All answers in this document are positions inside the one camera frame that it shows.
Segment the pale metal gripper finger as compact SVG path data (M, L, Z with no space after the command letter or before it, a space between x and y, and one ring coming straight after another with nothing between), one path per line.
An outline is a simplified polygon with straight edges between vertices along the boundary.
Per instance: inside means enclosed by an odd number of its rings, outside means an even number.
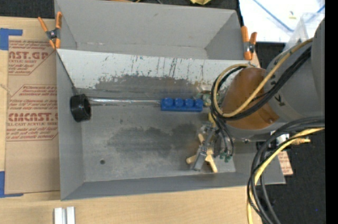
M193 169L196 171L200 171L202 168L202 165L207 157L207 151L208 149L206 147L199 147L196 155L195 160L193 163Z

